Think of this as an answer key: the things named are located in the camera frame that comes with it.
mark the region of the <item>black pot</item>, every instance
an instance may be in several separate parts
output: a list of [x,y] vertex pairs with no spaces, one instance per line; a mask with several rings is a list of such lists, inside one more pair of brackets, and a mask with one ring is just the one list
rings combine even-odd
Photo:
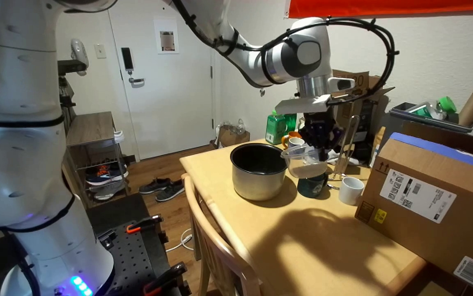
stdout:
[[264,144],[237,147],[232,152],[237,195],[250,201],[267,201],[278,196],[288,168],[282,154],[283,150]]

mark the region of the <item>box label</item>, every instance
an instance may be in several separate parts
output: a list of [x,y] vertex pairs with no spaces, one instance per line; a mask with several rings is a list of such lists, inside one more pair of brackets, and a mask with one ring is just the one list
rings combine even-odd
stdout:
[[473,259],[466,257],[454,272],[456,277],[473,285]]
[[436,224],[441,224],[456,201],[456,195],[401,172],[390,170],[382,195]]
[[374,221],[378,224],[385,224],[388,213],[383,209],[378,209],[374,216]]

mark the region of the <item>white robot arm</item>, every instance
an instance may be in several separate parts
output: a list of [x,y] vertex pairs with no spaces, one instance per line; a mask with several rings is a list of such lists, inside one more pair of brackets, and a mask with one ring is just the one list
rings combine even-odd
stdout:
[[[303,114],[306,127],[301,131],[303,139],[328,158],[328,150],[339,145],[342,134],[336,127],[331,106],[365,99],[380,91],[393,71],[393,61],[398,55],[390,32],[355,19],[303,19],[264,47],[252,47],[226,19],[229,0],[167,0],[183,15],[190,29],[208,47],[218,50],[232,65],[236,65],[245,80],[255,88],[268,88],[298,83],[298,101],[291,101],[290,109],[278,112]],[[344,25],[364,29],[375,34],[385,43],[388,52],[387,68],[378,84],[364,98],[346,98],[331,101],[332,93],[349,91],[354,88],[352,80],[332,78],[331,43],[328,27]]]

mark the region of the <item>cardboard box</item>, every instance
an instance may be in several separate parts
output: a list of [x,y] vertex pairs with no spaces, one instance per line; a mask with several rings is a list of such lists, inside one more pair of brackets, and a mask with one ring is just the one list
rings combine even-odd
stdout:
[[[466,135],[433,139],[456,147],[473,144]],[[472,155],[395,134],[375,162],[357,218],[473,285]]]

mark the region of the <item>wall outlet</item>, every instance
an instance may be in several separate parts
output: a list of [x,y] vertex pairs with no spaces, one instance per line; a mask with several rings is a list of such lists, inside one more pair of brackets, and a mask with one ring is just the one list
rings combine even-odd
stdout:
[[104,45],[94,45],[94,53],[98,60],[107,60],[106,47]]

